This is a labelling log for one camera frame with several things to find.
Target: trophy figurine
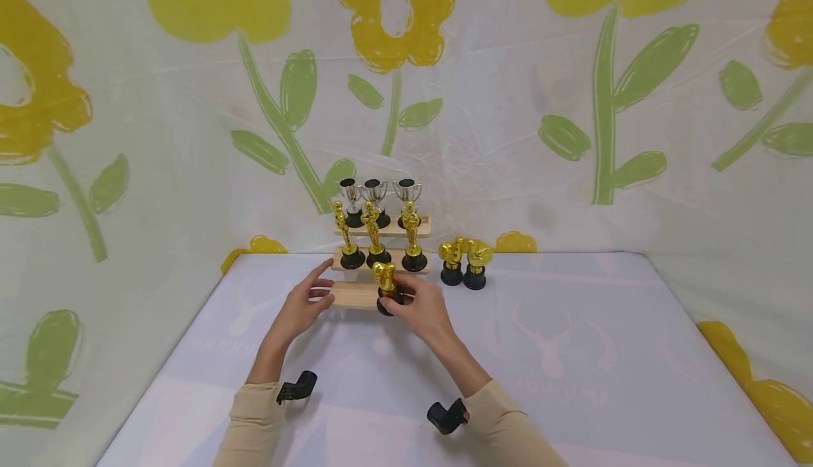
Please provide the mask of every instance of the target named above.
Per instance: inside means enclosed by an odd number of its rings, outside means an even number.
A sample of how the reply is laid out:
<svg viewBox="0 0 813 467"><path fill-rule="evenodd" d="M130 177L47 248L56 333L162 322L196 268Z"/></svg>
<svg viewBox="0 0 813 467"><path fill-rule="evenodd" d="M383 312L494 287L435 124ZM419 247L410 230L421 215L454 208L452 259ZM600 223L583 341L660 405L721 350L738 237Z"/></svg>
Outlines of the trophy figurine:
<svg viewBox="0 0 813 467"><path fill-rule="evenodd" d="M411 200L407 200L406 208L401 213L401 220L406 229L406 237L409 239L409 246L406 247L406 255L401 259L401 265L406 271L421 271L428 264L428 260L423 254L423 249L418 247L418 223L421 218L418 218Z"/></svg>
<svg viewBox="0 0 813 467"><path fill-rule="evenodd" d="M460 270L460 260L462 251L469 246L464 245L464 239L456 237L452 243L441 243L438 248L438 255L443 259L443 271L440 273L440 280L446 285L458 285L462 281L462 271Z"/></svg>
<svg viewBox="0 0 813 467"><path fill-rule="evenodd" d="M399 182L392 182L392 188L395 189L395 195L398 196L398 199L402 200L404 206L406 208L407 202L412 203L412 207L415 208L415 201L421 197L421 184L416 184L414 179L402 179ZM404 210L401 210L401 217L398 218L398 227L405 229L404 227ZM418 225L421 225L421 216L418 216Z"/></svg>
<svg viewBox="0 0 813 467"><path fill-rule="evenodd" d="M349 237L349 227L347 226L347 222L344 220L344 211L342 211L341 200L337 200L333 203L333 217L336 219L336 227L342 232L342 238L344 238L341 260L342 268L356 269L361 267L361 265L364 264L364 253L359 250L359 246L356 243L351 242L351 237Z"/></svg>
<svg viewBox="0 0 813 467"><path fill-rule="evenodd" d="M466 266L466 274L462 277L462 283L472 291L480 291L486 286L486 265L493 258L493 250L485 243L478 243L474 239L469 239L469 265Z"/></svg>
<svg viewBox="0 0 813 467"><path fill-rule="evenodd" d="M370 255L367 257L367 265L373 267L376 262L389 263L392 256L387 252L387 248L378 240L378 217L380 213L373 206L373 201L369 200L364 204L364 212L361 215L361 221L367 226L367 232L370 234Z"/></svg>
<svg viewBox="0 0 813 467"><path fill-rule="evenodd" d="M381 200L387 195L388 183L389 182L382 182L378 179L368 179L361 188L361 195L364 197L364 200L373 203L375 210L378 211L378 220L375 222L378 223L379 229L384 229L390 225L390 216L381 206Z"/></svg>
<svg viewBox="0 0 813 467"><path fill-rule="evenodd" d="M347 217L344 218L347 226L363 226L364 224L361 222L361 208L356 204L356 201L360 198L359 185L355 184L353 178L344 178L336 182L336 188L339 189L339 193L342 194L342 197L347 199Z"/></svg>
<svg viewBox="0 0 813 467"><path fill-rule="evenodd" d="M373 281L378 284L379 298L387 296L395 300L396 303L403 305L404 297L395 285L395 264L384 264L383 262L375 263L373 265ZM385 316L392 317L392 313L387 312L386 308L381 306L380 299L375 302L375 306L378 308L378 311Z"/></svg>

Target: white tablecloth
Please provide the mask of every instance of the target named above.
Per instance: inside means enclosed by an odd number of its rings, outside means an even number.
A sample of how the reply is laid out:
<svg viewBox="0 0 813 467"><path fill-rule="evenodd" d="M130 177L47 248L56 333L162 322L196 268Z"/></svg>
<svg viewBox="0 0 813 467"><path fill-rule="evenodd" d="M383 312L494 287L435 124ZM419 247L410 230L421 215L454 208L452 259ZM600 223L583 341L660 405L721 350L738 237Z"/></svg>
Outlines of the white tablecloth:
<svg viewBox="0 0 813 467"><path fill-rule="evenodd" d="M323 258L242 255L100 466L209 466L259 341ZM487 276L444 286L454 327L571 466L795 466L646 258L497 254ZM328 311L283 377L302 370L319 382L289 408L275 466L479 465L465 427L426 420L459 394L396 318Z"/></svg>

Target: floral backdrop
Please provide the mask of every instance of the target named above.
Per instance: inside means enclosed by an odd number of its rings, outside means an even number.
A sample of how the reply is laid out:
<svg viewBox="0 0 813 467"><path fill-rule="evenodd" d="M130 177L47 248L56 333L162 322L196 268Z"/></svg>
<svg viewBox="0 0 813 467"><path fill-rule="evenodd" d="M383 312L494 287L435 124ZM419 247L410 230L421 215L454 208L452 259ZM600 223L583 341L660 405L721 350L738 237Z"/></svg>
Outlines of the floral backdrop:
<svg viewBox="0 0 813 467"><path fill-rule="evenodd" d="M0 0L0 458L92 465L241 253L411 177L648 255L813 463L813 0ZM385 200L391 211L397 200Z"/></svg>

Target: wooden shelf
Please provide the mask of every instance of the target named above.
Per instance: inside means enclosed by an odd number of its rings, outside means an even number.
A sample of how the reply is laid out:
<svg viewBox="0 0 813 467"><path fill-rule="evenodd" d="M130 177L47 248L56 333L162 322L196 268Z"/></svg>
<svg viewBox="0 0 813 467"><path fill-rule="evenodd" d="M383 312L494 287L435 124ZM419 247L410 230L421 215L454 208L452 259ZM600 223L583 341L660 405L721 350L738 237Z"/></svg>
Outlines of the wooden shelf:
<svg viewBox="0 0 813 467"><path fill-rule="evenodd" d="M378 284L369 281L336 281L330 291L336 296L333 306L378 311L375 306L375 302L378 302Z"/></svg>
<svg viewBox="0 0 813 467"><path fill-rule="evenodd" d="M384 229L378 230L378 235L381 238L406 238L407 232L403 230L401 227L398 227L398 217L399 215L390 215L390 225L386 226ZM333 226L333 233L335 235L341 236L342 232L339 231L336 226ZM428 238L432 234L432 217L421 217L421 225L418 226L418 237L419 238ZM351 236L367 236L369 237L370 234L367 232L367 227L351 227L349 228L349 235Z"/></svg>
<svg viewBox="0 0 813 467"><path fill-rule="evenodd" d="M362 251L364 257L367 257L368 248L367 247L359 247L359 250ZM387 248L387 252L390 253L392 256L392 264L395 264L395 270L399 273L407 273L407 274L428 274L429 273L429 264L426 265L421 271L406 271L403 266L401 265L401 259L404 257L406 253L403 248ZM429 258L429 253L424 251L424 255ZM367 264L362 264L361 267L357 269L347 269L342 268L342 247L336 247L336 250L333 251L333 265L330 266L330 269L334 271L346 271L348 273L357 273L366 271L367 273L371 274L373 272L372 269Z"/></svg>

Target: black trophy base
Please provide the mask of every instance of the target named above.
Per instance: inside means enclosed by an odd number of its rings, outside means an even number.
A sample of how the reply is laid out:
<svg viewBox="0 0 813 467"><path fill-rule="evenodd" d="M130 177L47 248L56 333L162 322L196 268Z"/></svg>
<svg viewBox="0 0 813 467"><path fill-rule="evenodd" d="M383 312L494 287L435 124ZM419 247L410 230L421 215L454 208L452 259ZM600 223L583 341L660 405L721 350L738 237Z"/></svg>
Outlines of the black trophy base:
<svg viewBox="0 0 813 467"><path fill-rule="evenodd" d="M381 298L384 297L384 291L381 291L381 287L378 287L378 300L375 300L375 307L378 308L378 311L381 312L381 315L385 315L387 317L392 317L392 313L387 312L386 308L381 305ZM403 305L404 303L404 296L395 289L394 292L390 295L390 299L398 303L398 305Z"/></svg>
<svg viewBox="0 0 813 467"><path fill-rule="evenodd" d="M421 217L418 217L418 225L421 225ZM404 227L404 219L401 217L398 217L398 227L401 227L402 229L406 228Z"/></svg>
<svg viewBox="0 0 813 467"><path fill-rule="evenodd" d="M347 255L346 253L342 253L342 259L340 263L342 264L342 268L344 269L357 269L360 268L364 264L364 252L356 249L355 253Z"/></svg>
<svg viewBox="0 0 813 467"><path fill-rule="evenodd" d="M375 221L375 225L378 225L379 229L384 229L386 226L390 225L391 221L390 216L387 214L387 210L381 210L381 214L378 215L378 220Z"/></svg>
<svg viewBox="0 0 813 467"><path fill-rule="evenodd" d="M443 271L440 271L440 281L446 285L455 286L460 285L462 281L462 271L460 265L456 269L449 269L446 263L443 263Z"/></svg>
<svg viewBox="0 0 813 467"><path fill-rule="evenodd" d="M384 252L381 253L371 253L367 257L367 265L373 267L373 265L377 262L383 262L384 264L389 264L392 262L392 256L387 249L384 249Z"/></svg>
<svg viewBox="0 0 813 467"><path fill-rule="evenodd" d="M348 227L361 227L364 225L364 222L361 221L361 211L357 211L354 214L349 212L346 217L344 217L344 223L347 224Z"/></svg>
<svg viewBox="0 0 813 467"><path fill-rule="evenodd" d="M486 286L486 268L483 266L482 273L471 273L471 265L466 266L466 274L462 276L462 284L472 291L480 291Z"/></svg>
<svg viewBox="0 0 813 467"><path fill-rule="evenodd" d="M421 271L428 263L429 261L423 252L419 253L418 255L406 254L401 259L401 265L404 267L404 269L412 272Z"/></svg>

